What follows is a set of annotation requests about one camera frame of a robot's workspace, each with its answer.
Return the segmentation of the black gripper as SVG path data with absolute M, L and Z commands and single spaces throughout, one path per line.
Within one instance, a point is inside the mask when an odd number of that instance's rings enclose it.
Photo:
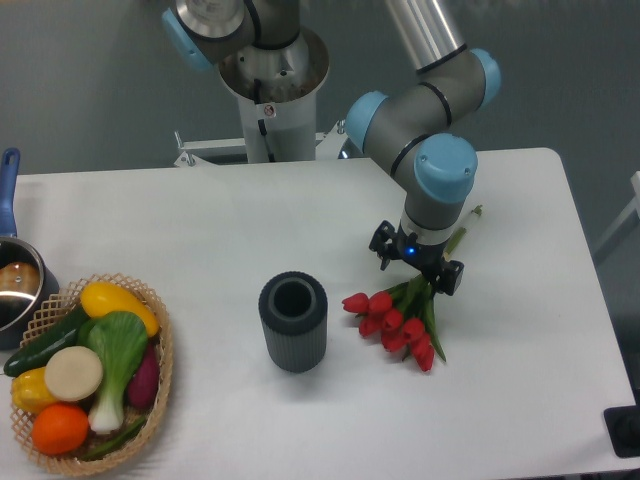
M 444 258 L 452 234 L 452 225 L 444 229 L 428 228 L 403 212 L 398 232 L 389 221 L 380 223 L 371 237 L 369 250 L 380 260 L 381 271 L 392 261 L 402 259 L 424 275 L 435 293 L 453 296 L 461 283 L 464 264 Z

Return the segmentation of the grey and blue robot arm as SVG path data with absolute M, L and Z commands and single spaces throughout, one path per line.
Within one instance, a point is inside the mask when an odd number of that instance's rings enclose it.
M 386 8 L 418 82 L 394 96 L 366 93 L 346 115 L 348 139 L 406 194 L 399 224 L 381 224 L 370 247 L 383 263 L 401 260 L 450 295 L 463 265 L 444 249 L 478 159 L 449 127 L 496 96 L 501 72 L 488 52 L 466 46 L 444 3 L 390 1 Z M 298 2 L 174 1 L 162 23 L 185 62 L 216 68 L 235 96 L 250 162 L 315 158 L 316 95 L 329 56 L 302 25 Z

